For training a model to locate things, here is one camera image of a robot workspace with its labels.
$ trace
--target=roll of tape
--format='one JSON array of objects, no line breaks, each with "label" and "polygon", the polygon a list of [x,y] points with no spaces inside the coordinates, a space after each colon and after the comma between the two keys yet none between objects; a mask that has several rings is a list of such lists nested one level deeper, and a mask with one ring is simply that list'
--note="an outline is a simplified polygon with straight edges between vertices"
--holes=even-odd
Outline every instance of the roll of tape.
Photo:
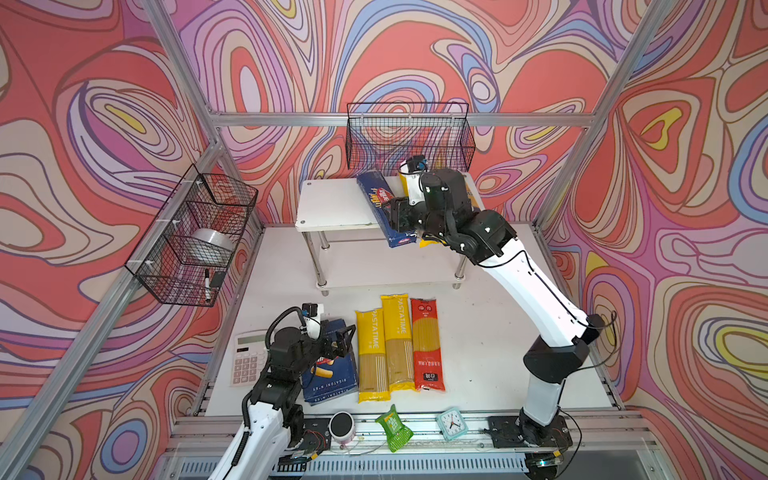
[{"label": "roll of tape", "polygon": [[355,419],[348,412],[338,412],[331,417],[331,437],[341,445],[355,438]]},{"label": "roll of tape", "polygon": [[[192,233],[193,238],[197,238],[205,243],[210,243],[217,247],[233,252],[235,244],[227,235],[212,228],[198,228]],[[208,248],[204,243],[192,243],[190,245],[190,254],[201,262],[220,263],[229,259],[230,254],[217,248]]]}]

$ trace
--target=small round speaker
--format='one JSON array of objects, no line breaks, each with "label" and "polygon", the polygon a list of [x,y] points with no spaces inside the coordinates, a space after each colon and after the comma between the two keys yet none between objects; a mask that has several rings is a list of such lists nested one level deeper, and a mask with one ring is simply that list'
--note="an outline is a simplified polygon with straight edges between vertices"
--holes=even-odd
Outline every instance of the small round speaker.
[{"label": "small round speaker", "polygon": [[341,445],[355,438],[355,419],[347,412],[338,412],[331,417],[331,437]]}]

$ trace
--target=calculator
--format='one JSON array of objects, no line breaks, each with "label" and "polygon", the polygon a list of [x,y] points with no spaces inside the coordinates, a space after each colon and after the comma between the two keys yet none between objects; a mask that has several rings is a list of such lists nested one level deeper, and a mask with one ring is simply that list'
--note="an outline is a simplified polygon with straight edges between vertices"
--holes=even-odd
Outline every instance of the calculator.
[{"label": "calculator", "polygon": [[266,330],[254,330],[233,339],[232,385],[252,386],[259,379],[266,363]]}]

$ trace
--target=white floor surface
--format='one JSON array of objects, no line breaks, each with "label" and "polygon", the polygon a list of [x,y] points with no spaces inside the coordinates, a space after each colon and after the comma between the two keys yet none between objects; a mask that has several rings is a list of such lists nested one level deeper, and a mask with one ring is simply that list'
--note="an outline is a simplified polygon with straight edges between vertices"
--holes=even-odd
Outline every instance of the white floor surface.
[{"label": "white floor surface", "polygon": [[[513,227],[531,258],[551,277],[529,225]],[[329,235],[331,249],[335,237]],[[380,268],[399,269],[406,274],[409,266],[390,263]],[[449,407],[476,412],[520,409],[529,375],[522,358],[538,331],[520,306],[481,268],[468,263],[465,277],[459,290],[454,290],[450,283],[420,283],[339,288],[322,296],[316,288],[312,260],[301,234],[292,227],[267,228],[233,332],[266,329],[287,307],[306,302],[324,303],[330,318],[343,318],[349,325],[355,322],[355,310],[380,307],[381,295],[408,293],[416,298],[435,298],[447,392],[394,392],[391,402],[397,405],[398,412],[441,412]],[[280,325],[298,326],[299,321],[292,315]],[[230,343],[207,406],[208,416],[240,415],[240,401],[251,388],[230,385],[232,355]],[[352,393],[316,406],[305,405],[304,412],[378,413],[389,409],[391,402],[359,404],[357,394]],[[611,407],[593,369],[568,378],[560,404],[564,409]]]}]

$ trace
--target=rigatoni box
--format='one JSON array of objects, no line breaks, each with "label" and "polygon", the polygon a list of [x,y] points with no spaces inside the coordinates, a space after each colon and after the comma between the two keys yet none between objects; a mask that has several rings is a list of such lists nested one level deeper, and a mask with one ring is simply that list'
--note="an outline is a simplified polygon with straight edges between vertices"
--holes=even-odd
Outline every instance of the rigatoni box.
[{"label": "rigatoni box", "polygon": [[389,189],[389,185],[386,183],[386,179],[381,172],[369,170],[362,173],[357,176],[357,184],[366,195],[368,205],[371,207],[373,215],[376,216],[376,220],[379,222],[379,226],[382,232],[384,232],[390,247],[398,247],[406,243],[416,242],[416,232],[414,230],[400,233],[389,225],[389,220],[387,220],[386,214],[382,209],[382,204],[395,198],[395,196]]},{"label": "rigatoni box", "polygon": [[[344,328],[346,328],[346,322],[343,319],[331,320],[328,322],[326,335]],[[358,377],[355,353],[350,349],[343,358],[324,359],[321,357],[316,366],[301,375],[301,384],[306,385],[304,400],[310,405],[356,392]]]}]

